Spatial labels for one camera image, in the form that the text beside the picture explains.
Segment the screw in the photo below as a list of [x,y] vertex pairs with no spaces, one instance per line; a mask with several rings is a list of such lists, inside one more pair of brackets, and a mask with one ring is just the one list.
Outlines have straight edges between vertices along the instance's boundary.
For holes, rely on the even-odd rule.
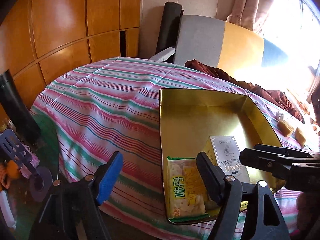
[[92,181],[94,179],[94,176],[92,174],[89,174],[89,175],[85,176],[84,179],[86,181]]
[[266,186],[267,186],[267,183],[266,183],[264,180],[260,180],[260,181],[259,181],[259,185],[260,185],[261,187],[266,187]]
[[59,186],[61,184],[61,181],[60,180],[55,180],[53,183],[52,183],[52,185],[54,185],[54,186]]
[[234,176],[231,176],[231,175],[227,175],[227,176],[226,176],[226,180],[227,180],[227,181],[235,181],[235,177],[234,177]]

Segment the gold tray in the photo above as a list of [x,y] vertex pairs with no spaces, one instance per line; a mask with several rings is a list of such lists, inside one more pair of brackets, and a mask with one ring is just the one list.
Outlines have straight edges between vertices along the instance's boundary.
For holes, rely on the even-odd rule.
[[[169,194],[167,184],[167,157],[196,157],[203,150],[209,136],[233,135],[240,151],[258,143],[281,147],[280,140],[255,103],[245,95],[201,89],[161,89],[160,140],[162,176],[167,214]],[[273,193],[284,185],[271,173],[247,167],[250,181],[265,180]],[[241,205],[241,211],[247,202]],[[185,225],[216,220],[220,209],[209,211],[209,217],[187,222]]]

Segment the window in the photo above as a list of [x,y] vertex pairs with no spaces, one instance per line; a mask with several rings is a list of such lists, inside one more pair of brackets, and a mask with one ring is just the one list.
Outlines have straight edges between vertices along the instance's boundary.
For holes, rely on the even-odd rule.
[[289,56],[285,71],[279,70],[286,90],[297,94],[298,101],[306,100],[320,59],[319,20],[303,0],[274,0],[263,37]]

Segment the blue gripper pad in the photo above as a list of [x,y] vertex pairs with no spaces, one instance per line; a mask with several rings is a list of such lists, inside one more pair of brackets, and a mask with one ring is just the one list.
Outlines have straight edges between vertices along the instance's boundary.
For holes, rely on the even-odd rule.
[[99,206],[109,199],[122,166],[123,155],[120,152],[114,152],[108,163],[101,165],[95,172],[93,189],[96,191],[96,201]]

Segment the beige curtain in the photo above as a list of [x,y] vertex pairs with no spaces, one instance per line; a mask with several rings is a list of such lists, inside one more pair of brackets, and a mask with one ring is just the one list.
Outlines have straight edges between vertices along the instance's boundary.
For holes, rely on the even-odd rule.
[[261,33],[273,0],[236,0],[227,22]]

